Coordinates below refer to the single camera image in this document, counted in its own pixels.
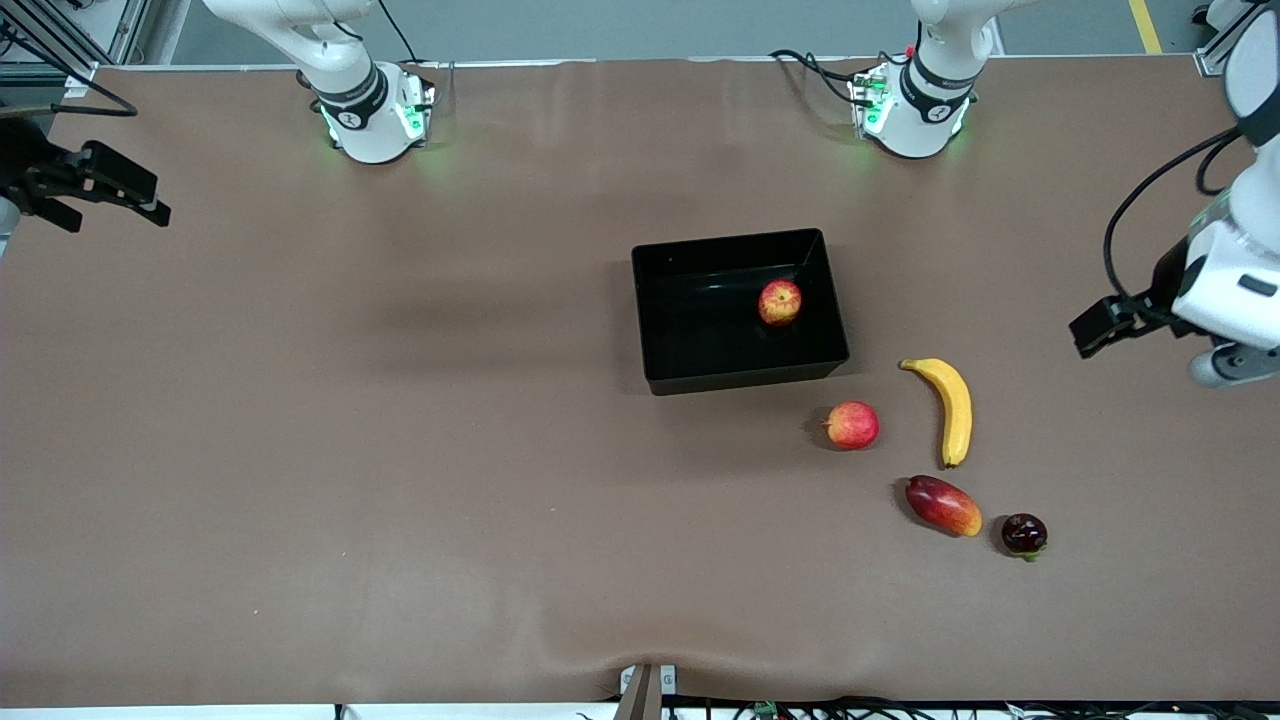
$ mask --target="yellow banana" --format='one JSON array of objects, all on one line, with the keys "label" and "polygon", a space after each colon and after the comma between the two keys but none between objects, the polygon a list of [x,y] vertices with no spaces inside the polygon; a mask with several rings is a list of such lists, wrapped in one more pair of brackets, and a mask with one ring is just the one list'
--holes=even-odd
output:
[{"label": "yellow banana", "polygon": [[973,436],[973,398],[969,397],[969,386],[955,368],[937,357],[902,360],[897,366],[929,380],[942,396],[942,407],[946,411],[942,427],[942,465],[955,468],[964,461],[965,455],[969,455],[969,438]]}]

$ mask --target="apple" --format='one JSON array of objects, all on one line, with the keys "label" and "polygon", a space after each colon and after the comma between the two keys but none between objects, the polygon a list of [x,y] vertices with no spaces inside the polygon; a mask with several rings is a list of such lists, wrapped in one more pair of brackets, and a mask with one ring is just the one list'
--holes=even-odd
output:
[{"label": "apple", "polygon": [[879,418],[865,402],[841,402],[827,415],[827,437],[841,450],[865,450],[879,436]]},{"label": "apple", "polygon": [[760,319],[774,328],[791,324],[800,314],[800,287],[791,281],[773,281],[760,291]]},{"label": "apple", "polygon": [[906,503],[922,520],[972,538],[982,530],[982,511],[963,489],[954,484],[916,475],[906,483]]}]

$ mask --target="black tray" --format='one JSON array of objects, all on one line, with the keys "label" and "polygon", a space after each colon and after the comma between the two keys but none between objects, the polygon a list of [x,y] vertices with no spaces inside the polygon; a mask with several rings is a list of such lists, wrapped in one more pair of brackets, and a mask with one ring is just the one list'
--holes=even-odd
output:
[{"label": "black tray", "polygon": [[[822,231],[640,245],[631,269],[654,395],[812,380],[849,360]],[[778,278],[800,286],[800,315],[771,328],[756,302]]]}]

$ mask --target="table surface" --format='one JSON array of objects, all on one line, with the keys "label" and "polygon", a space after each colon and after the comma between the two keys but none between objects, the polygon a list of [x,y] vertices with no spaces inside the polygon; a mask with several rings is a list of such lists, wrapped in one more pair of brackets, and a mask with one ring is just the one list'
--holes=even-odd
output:
[{"label": "table surface", "polygon": [[[639,660],[689,694],[1280,697],[1280,383],[1066,329],[1120,199],[1230,123],[1220,86],[997,60],[906,161],[796,70],[429,73],[434,143],[388,167],[328,149],[292,73],[104,72],[142,114],[54,138],[156,172],[173,227],[92,208],[4,258],[4,703],[588,700]],[[1203,204],[1185,168],[1133,209],[1132,284]],[[850,363],[649,395],[630,249],[797,227]],[[938,471],[909,356],[966,374],[943,477],[1043,518],[1039,562],[904,512]],[[822,439],[850,398],[867,452]]]}]

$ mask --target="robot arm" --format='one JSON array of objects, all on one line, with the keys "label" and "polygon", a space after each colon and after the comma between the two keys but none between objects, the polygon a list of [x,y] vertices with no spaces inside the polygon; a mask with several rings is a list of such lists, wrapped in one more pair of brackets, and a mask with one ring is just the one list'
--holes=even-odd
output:
[{"label": "robot arm", "polygon": [[[1208,336],[1192,378],[1222,387],[1280,373],[1280,19],[1258,15],[1226,65],[1228,104],[1257,156],[1157,264],[1152,287],[1106,297],[1071,323],[1076,348],[1169,327]],[[1137,324],[1142,315],[1146,323]]]},{"label": "robot arm", "polygon": [[991,19],[1038,0],[911,0],[922,33],[915,54],[890,61],[851,83],[854,122],[905,158],[927,158],[955,133],[978,74],[995,47]]},{"label": "robot arm", "polygon": [[375,63],[339,23],[374,0],[205,0],[297,63],[320,99],[329,135],[355,160],[387,163],[426,142],[434,88],[392,63]]}]

